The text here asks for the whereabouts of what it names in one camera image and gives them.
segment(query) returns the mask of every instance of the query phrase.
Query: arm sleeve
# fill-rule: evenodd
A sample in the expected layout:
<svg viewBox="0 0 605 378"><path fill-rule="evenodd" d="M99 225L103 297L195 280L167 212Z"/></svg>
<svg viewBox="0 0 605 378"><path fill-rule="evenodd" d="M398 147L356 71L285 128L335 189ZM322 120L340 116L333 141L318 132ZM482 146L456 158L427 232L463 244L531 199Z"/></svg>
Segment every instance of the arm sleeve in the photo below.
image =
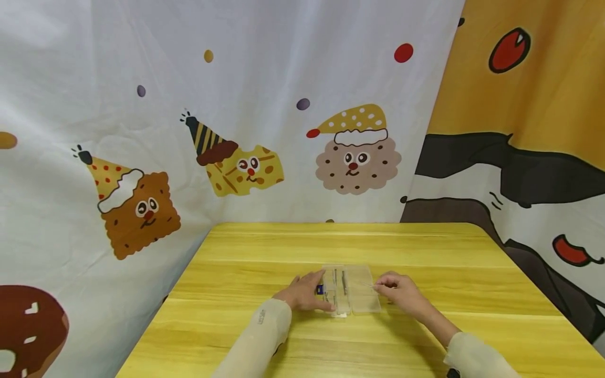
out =
<svg viewBox="0 0 605 378"><path fill-rule="evenodd" d="M286 341L291 321L292 310L285 302L263 303L212 378L262 378L278 346Z"/></svg>
<svg viewBox="0 0 605 378"><path fill-rule="evenodd" d="M521 378L497 350L470 333L452 337L443 362L463 378Z"/></svg>

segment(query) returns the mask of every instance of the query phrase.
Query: wood grain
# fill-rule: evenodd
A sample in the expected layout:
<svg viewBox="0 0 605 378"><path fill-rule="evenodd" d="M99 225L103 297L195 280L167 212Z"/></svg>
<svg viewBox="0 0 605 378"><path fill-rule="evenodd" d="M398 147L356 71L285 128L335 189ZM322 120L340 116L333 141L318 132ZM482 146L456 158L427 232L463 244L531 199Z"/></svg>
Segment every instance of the wood grain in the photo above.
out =
<svg viewBox="0 0 605 378"><path fill-rule="evenodd" d="M601 378L605 360L470 224L221 224L210 232L118 374L209 377L253 311L331 262L409 274L461 329L523 377ZM445 352L397 308L332 319L295 313L267 377L445 377Z"/></svg>

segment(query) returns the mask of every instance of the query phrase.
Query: red circle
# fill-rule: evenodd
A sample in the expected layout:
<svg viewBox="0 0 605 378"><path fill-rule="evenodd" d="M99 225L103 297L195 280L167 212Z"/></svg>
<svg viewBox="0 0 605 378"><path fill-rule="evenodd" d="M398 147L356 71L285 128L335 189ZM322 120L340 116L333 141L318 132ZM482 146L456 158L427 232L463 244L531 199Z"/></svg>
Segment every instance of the red circle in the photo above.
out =
<svg viewBox="0 0 605 378"><path fill-rule="evenodd" d="M412 57L413 54L414 54L414 48L412 47L412 45L403 44L403 45L397 47L397 50L395 50L395 60L398 63L405 63L408 60L410 60L410 58Z"/></svg>
<svg viewBox="0 0 605 378"><path fill-rule="evenodd" d="M317 135L319 135L318 129L312 129L307 131L307 138L315 138Z"/></svg>

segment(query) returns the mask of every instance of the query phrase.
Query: yellow dot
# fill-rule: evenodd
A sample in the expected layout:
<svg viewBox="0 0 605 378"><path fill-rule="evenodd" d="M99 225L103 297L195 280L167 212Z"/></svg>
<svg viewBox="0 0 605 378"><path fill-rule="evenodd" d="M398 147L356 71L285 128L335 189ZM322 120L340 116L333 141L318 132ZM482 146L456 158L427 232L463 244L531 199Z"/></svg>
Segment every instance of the yellow dot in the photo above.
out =
<svg viewBox="0 0 605 378"><path fill-rule="evenodd" d="M204 60L206 61L206 63L212 62L213 59L214 59L214 53L210 50L206 50L204 52Z"/></svg>

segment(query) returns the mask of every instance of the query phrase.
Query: transparent plastic case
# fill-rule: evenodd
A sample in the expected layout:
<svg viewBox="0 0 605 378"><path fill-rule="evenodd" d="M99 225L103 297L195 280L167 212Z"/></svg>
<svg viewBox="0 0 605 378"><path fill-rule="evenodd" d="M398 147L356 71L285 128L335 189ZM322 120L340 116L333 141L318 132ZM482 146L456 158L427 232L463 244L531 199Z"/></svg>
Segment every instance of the transparent plastic case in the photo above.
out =
<svg viewBox="0 0 605 378"><path fill-rule="evenodd" d="M366 314L381 311L378 294L372 288L370 268L365 265L327 265L322 291L324 300L332 303L335 318L346 318L351 313Z"/></svg>

